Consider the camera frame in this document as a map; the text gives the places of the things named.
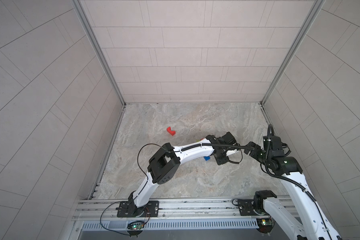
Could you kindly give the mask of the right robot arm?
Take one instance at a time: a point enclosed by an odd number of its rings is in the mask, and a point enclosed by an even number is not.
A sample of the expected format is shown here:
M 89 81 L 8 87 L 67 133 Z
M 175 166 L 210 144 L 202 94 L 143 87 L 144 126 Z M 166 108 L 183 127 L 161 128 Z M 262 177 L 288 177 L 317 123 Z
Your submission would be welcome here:
M 272 191 L 257 191 L 253 199 L 253 211 L 268 215 L 285 232 L 290 240 L 340 240 L 342 237 L 332 226 L 316 198 L 308 187 L 306 177 L 298 161 L 285 152 L 287 144 L 275 135 L 263 138 L 264 147 L 254 142 L 243 146 L 245 154 L 257 160 L 265 172 L 282 182 L 298 212 L 297 220 L 281 205 Z

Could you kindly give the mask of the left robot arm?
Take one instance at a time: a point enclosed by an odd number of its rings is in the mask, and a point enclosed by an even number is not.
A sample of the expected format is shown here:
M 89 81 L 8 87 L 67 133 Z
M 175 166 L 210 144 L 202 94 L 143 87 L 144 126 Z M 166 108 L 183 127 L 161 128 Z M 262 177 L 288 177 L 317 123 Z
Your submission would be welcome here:
M 208 135 L 199 142 L 172 146 L 166 143 L 149 159 L 145 179 L 139 188 L 132 192 L 127 201 L 122 201 L 117 208 L 118 218 L 157 217 L 159 202 L 150 201 L 159 185 L 171 180 L 178 168 L 197 158 L 213 156 L 218 165 L 229 162 L 229 156 L 240 149 L 234 136 L 227 132 L 222 137 Z

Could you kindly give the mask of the red arch wood block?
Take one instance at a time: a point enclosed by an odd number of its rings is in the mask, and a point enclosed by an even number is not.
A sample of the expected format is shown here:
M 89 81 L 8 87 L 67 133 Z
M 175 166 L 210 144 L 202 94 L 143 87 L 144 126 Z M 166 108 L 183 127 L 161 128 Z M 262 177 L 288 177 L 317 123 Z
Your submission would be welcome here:
M 174 136 L 176 134 L 176 131 L 172 130 L 171 127 L 168 127 L 167 128 L 167 132 L 171 135 L 171 136 Z

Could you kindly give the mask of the right circuit board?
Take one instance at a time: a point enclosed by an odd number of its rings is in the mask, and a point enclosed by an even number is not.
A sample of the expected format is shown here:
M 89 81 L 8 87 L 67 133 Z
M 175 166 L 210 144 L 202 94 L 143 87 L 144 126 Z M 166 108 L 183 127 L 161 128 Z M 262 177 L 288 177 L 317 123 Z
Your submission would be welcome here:
M 274 223 L 271 220 L 271 218 L 261 218 L 261 219 L 257 219 L 257 223 L 259 228 L 273 228 Z

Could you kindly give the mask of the circuit board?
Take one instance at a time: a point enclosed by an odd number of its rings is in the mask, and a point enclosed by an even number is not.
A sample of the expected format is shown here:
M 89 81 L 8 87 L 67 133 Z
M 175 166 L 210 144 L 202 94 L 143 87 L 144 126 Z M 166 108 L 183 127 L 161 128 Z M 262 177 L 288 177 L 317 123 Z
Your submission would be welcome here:
M 134 221 L 127 225 L 127 229 L 131 231 L 140 231 L 144 228 L 144 221 Z
M 259 228 L 273 228 L 274 223 L 271 220 L 271 218 L 261 218 L 261 219 L 257 219 L 257 223 Z

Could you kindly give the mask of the left circuit board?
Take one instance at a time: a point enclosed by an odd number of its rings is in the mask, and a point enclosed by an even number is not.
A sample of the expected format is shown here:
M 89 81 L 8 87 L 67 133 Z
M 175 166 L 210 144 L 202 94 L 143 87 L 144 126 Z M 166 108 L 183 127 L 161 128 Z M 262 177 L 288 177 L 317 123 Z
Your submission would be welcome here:
M 127 225 L 127 229 L 131 231 L 140 231 L 144 228 L 144 221 L 134 221 Z

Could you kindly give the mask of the aluminium mounting rail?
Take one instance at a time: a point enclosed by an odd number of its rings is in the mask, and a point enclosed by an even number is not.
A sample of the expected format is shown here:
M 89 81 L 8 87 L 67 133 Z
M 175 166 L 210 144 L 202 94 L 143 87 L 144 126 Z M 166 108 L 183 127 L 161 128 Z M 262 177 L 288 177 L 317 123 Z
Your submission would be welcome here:
M 72 219 L 75 221 L 100 220 L 175 220 L 175 219 L 238 219 L 274 217 L 273 211 L 288 211 L 293 217 L 303 212 L 290 196 L 263 200 L 255 204 L 252 197 L 154 199 L 148 208 L 136 217 L 130 217 L 121 200 L 80 201 Z

